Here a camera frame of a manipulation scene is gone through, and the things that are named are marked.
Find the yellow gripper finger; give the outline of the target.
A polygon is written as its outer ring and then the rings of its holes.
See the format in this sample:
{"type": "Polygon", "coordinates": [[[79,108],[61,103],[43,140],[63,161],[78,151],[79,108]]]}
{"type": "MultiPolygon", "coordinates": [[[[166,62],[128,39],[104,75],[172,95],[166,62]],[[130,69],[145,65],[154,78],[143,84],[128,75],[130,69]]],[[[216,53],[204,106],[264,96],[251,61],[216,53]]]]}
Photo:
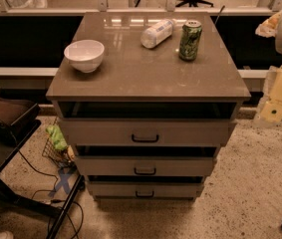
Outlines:
{"type": "Polygon", "coordinates": [[[278,12],[259,24],[255,30],[255,34],[266,38],[275,37],[280,16],[281,13],[278,12]]]}
{"type": "Polygon", "coordinates": [[[262,98],[257,106],[254,123],[257,126],[270,127],[282,120],[282,102],[262,98]]]}

